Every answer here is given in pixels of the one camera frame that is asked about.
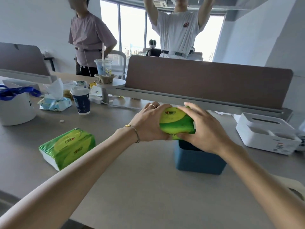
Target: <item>white t-shirt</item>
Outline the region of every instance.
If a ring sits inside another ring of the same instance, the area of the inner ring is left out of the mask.
[[[198,11],[171,14],[158,11],[157,26],[152,23],[152,28],[161,37],[162,51],[175,51],[188,55],[196,36],[203,31],[204,26],[199,29]],[[181,56],[168,54],[161,54],[160,57],[185,59]]]

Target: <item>gold bracelet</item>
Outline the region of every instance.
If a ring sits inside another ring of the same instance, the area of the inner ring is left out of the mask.
[[[130,128],[134,129],[134,131],[135,131],[135,133],[137,134],[137,137],[138,137],[138,141],[136,143],[139,143],[140,142],[140,137],[139,137],[138,131],[134,127],[132,127],[131,125],[125,125],[123,128],[125,128],[125,127],[130,127]]]

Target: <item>blue bag handle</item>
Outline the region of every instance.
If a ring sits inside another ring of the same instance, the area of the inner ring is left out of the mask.
[[[6,88],[6,89],[0,89],[0,100],[9,101],[15,98],[15,96],[28,92],[32,96],[40,97],[41,92],[34,89],[33,87],[21,87],[21,88],[8,88],[5,85],[0,85],[0,88]]]

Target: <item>green tissue pack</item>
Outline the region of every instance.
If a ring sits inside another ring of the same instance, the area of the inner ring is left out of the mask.
[[[163,132],[172,136],[173,140],[179,140],[177,133],[195,133],[194,120],[184,111],[178,108],[167,108],[161,115],[160,128]]]
[[[92,134],[75,128],[39,146],[43,158],[60,171],[95,147]]]

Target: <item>white bucket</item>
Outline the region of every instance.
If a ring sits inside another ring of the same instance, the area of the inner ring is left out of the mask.
[[[22,93],[8,101],[0,100],[1,125],[19,125],[34,119],[35,116],[29,93]]]

